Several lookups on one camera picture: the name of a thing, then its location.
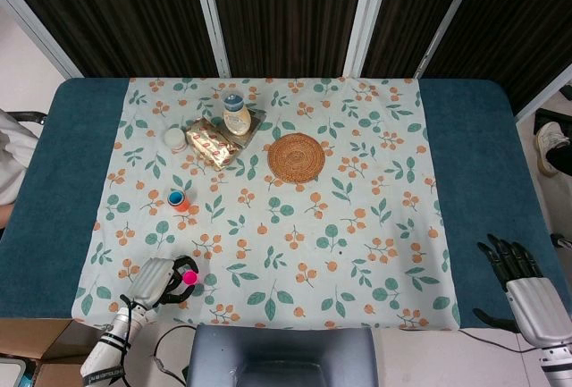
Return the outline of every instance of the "food package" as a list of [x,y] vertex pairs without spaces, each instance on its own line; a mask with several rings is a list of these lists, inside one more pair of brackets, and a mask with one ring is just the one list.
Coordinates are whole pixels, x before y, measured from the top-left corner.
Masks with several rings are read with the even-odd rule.
[[205,165],[221,171],[231,164],[240,147],[229,141],[204,117],[194,121],[185,132],[187,142],[205,161]]

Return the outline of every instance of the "woven coaster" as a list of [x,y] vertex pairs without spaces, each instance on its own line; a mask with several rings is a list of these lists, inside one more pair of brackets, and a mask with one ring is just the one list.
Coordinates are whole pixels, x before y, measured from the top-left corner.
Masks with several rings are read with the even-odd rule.
[[288,134],[268,149],[268,165],[287,183],[306,183],[324,168],[325,154],[318,142],[306,134]]

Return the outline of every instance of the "wall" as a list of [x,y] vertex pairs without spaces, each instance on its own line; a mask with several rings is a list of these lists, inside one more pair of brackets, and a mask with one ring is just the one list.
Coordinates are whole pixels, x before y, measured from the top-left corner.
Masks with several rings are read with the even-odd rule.
[[[0,7],[0,109],[47,113],[62,82],[59,71]],[[35,123],[27,126],[41,132]]]

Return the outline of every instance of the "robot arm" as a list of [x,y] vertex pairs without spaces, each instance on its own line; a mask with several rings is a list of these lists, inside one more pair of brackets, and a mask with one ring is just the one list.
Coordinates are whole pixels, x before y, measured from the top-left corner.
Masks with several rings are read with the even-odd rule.
[[[181,273],[184,266],[189,270]],[[139,331],[148,323],[147,312],[159,304],[187,299],[195,289],[197,273],[197,264],[191,257],[149,259],[127,293],[122,295],[127,307],[119,310],[81,367],[84,386],[102,387],[123,378],[123,360]],[[180,289],[180,294],[173,293]]]
[[516,322],[490,317],[478,308],[475,315],[493,327],[521,332],[530,344],[543,350],[540,364],[551,387],[571,387],[572,322],[558,292],[526,248],[491,234],[488,239],[494,249],[482,242],[477,245],[491,263]]

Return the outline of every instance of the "sneaker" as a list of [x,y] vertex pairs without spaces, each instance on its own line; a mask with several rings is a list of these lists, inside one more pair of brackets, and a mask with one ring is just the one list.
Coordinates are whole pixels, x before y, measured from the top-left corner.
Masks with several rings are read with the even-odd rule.
[[548,151],[555,147],[570,144],[570,139],[562,133],[560,125],[556,122],[548,122],[536,133],[534,145],[538,150],[538,169],[548,177],[556,175],[559,171],[546,159]]

